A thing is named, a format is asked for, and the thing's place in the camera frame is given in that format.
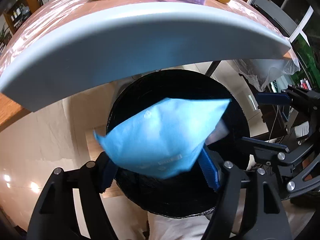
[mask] black trash can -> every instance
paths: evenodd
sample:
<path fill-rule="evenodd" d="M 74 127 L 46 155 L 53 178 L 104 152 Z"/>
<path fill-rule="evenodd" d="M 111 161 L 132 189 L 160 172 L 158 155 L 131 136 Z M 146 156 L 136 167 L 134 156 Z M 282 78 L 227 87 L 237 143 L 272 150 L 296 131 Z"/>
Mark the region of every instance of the black trash can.
<path fill-rule="evenodd" d="M 235 147 L 235 140 L 249 137 L 249 126 L 238 102 L 219 82 L 189 70 L 163 70 L 145 75 L 130 84 L 114 102 L 107 133 L 121 122 L 164 98 L 222 99 L 231 102 L 222 116 L 229 134 L 209 145 L 239 168 L 246 169 L 249 158 Z M 206 215 L 213 211 L 218 194 L 208 187 L 198 162 L 189 172 L 170 179 L 155 179 L 119 168 L 116 182 L 124 194 L 142 209 L 171 218 Z"/>

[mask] blue plastic bag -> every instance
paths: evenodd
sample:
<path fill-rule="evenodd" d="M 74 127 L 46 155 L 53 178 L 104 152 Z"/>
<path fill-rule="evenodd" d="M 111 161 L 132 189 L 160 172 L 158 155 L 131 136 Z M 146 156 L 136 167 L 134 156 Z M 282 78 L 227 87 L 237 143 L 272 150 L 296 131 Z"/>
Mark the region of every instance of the blue plastic bag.
<path fill-rule="evenodd" d="M 190 171 L 229 102 L 165 98 L 94 136 L 119 167 L 166 179 Z"/>

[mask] tile floor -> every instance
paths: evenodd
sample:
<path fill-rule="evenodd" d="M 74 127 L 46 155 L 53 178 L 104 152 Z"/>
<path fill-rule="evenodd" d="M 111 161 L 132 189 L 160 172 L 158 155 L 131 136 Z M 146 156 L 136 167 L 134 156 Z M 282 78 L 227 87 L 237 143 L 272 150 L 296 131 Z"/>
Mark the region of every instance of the tile floor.
<path fill-rule="evenodd" d="M 178 68 L 205 73 L 209 65 L 210 62 L 203 62 Z M 252 136 L 267 131 L 260 111 L 249 100 L 251 92 L 245 81 L 226 61 L 220 63 L 212 78 L 225 85 L 238 100 Z M 90 160 L 86 132 L 107 123 L 118 87 L 119 82 L 111 82 L 65 98 L 25 116 L 0 133 L 0 206 L 15 224 L 28 229 L 37 198 L 54 168 L 72 170 Z M 119 239 L 143 239 L 145 211 L 125 196 L 102 201 Z M 81 232 L 88 236 L 76 193 L 75 204 Z"/>

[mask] green plant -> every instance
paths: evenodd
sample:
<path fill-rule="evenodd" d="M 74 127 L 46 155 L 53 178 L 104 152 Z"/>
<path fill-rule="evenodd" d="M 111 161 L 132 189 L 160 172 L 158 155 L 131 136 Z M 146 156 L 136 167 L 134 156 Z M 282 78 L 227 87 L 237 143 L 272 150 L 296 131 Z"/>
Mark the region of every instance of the green plant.
<path fill-rule="evenodd" d="M 6 35 L 8 34 L 9 31 L 7 31 L 9 29 L 9 27 L 5 28 L 5 24 L 2 26 L 2 30 L 0 31 L 0 54 L 2 52 L 2 50 L 4 49 L 4 39 L 6 37 Z"/>

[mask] cable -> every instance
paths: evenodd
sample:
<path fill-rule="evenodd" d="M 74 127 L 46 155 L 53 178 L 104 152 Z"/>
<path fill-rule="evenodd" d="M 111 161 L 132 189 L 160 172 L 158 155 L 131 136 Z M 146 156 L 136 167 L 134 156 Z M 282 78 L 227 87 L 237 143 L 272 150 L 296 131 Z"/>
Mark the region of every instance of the cable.
<path fill-rule="evenodd" d="M 278 111 L 279 111 L 279 106 L 277 105 L 276 117 L 275 117 L 275 120 L 273 121 L 273 125 L 272 125 L 272 128 L 271 128 L 271 132 L 270 132 L 270 135 L 269 135 L 269 140 L 268 140 L 268 142 L 270 141 L 270 138 L 271 138 L 271 134 L 272 134 L 272 131 L 273 131 L 273 127 L 274 127 L 275 122 L 276 122 L 276 119 L 277 119 Z"/>

